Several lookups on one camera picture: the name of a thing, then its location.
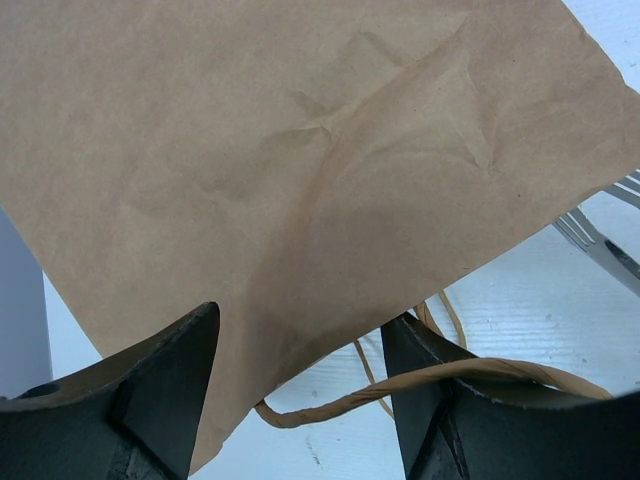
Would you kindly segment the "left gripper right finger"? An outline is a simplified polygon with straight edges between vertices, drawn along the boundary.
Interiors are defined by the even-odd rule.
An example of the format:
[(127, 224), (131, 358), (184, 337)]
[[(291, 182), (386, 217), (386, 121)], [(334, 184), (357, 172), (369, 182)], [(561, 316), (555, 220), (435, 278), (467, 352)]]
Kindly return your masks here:
[(639, 395), (452, 379), (391, 396), (408, 479), (636, 479)]

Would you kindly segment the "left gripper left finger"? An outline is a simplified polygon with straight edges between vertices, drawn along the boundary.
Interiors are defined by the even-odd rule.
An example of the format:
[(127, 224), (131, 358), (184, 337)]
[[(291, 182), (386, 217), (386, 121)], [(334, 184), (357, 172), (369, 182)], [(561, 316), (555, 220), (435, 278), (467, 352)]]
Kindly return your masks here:
[(218, 342), (205, 302), (148, 339), (1, 401), (4, 479), (185, 479)]

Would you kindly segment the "metal tongs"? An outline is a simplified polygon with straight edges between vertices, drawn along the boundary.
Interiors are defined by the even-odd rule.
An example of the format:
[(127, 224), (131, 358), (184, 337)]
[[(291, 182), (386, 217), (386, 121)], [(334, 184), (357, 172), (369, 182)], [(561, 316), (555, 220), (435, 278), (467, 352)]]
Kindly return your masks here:
[[(626, 204), (639, 208), (639, 169), (618, 180), (605, 192)], [(578, 208), (558, 217), (553, 227), (575, 248), (639, 296), (639, 263), (624, 249), (602, 234)]]

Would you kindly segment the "brown paper bag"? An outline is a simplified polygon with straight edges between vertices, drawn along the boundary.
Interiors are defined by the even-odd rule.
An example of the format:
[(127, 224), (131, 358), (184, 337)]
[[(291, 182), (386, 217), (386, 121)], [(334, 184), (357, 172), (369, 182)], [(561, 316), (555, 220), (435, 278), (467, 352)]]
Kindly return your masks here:
[(639, 164), (560, 1), (5, 1), (1, 204), (103, 354), (205, 301), (191, 460)]

